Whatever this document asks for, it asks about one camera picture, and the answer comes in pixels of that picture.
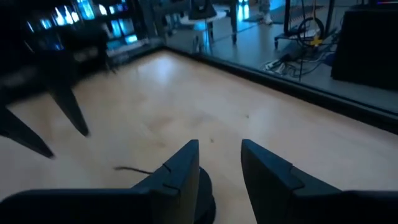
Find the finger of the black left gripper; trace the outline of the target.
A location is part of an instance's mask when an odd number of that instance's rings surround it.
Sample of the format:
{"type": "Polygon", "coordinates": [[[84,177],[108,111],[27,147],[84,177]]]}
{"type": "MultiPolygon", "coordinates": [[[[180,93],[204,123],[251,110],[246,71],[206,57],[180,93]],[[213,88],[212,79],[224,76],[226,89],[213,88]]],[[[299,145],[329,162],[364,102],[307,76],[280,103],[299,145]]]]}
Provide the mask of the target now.
{"type": "Polygon", "coordinates": [[[49,159],[54,157],[53,152],[43,139],[6,107],[1,107],[1,136],[9,138],[49,159]]]}
{"type": "Polygon", "coordinates": [[[69,87],[64,88],[61,86],[60,88],[51,88],[49,92],[71,124],[83,136],[89,136],[90,131],[72,90],[69,87]]]}

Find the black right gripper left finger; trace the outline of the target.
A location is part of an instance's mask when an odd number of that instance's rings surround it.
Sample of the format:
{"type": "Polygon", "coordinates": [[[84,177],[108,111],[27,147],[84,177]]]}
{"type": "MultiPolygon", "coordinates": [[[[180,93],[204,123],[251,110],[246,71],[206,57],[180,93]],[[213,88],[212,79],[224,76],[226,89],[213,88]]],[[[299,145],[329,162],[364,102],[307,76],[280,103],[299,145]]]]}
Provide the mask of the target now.
{"type": "Polygon", "coordinates": [[[26,190],[1,202],[1,223],[193,223],[199,143],[191,140],[125,189],[26,190]]]}

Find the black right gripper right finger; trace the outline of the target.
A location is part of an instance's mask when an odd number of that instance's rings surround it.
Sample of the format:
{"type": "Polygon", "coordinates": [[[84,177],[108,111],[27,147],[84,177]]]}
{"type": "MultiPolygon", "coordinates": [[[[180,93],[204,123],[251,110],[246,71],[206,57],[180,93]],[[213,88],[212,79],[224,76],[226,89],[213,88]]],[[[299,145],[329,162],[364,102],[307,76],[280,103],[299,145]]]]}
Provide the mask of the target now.
{"type": "Polygon", "coordinates": [[[244,183],[258,223],[397,223],[397,192],[340,190],[250,139],[244,183]]]}

